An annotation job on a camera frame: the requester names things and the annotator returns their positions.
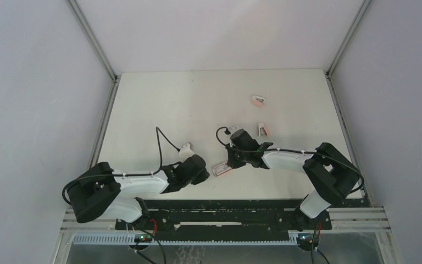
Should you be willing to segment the red white staple box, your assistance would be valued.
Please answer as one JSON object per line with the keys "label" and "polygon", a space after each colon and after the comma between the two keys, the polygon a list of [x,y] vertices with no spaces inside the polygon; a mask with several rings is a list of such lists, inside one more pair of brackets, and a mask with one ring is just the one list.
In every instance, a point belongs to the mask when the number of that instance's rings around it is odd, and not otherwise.
{"label": "red white staple box", "polygon": [[223,174],[225,174],[225,173],[227,173],[231,170],[232,170],[232,168],[228,165],[227,162],[223,162],[223,163],[218,164],[218,165],[216,165],[212,168],[212,172],[213,172],[215,177],[219,177],[219,176],[221,176],[221,175],[223,175]]}

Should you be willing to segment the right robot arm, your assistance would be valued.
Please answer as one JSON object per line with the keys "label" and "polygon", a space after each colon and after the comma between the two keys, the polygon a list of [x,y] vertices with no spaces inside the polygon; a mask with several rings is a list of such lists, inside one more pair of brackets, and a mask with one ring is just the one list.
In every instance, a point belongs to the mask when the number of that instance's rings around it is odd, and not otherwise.
{"label": "right robot arm", "polygon": [[309,229],[330,206],[343,202],[364,186],[360,171],[331,143],[323,142],[312,151],[275,147],[259,142],[244,129],[223,127],[230,142],[227,164],[232,169],[250,164],[260,169],[285,169],[305,174],[314,187],[296,207],[296,223]]}

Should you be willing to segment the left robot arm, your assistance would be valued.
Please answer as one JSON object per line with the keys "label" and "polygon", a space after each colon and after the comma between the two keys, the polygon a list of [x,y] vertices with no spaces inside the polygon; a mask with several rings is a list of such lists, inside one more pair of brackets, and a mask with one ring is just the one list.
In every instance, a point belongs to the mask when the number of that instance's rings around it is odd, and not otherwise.
{"label": "left robot arm", "polygon": [[150,215],[141,194],[168,194],[209,178],[205,160],[194,154],[150,173],[126,173],[101,162],[63,187],[62,197],[78,223],[112,217],[136,229],[148,226]]}

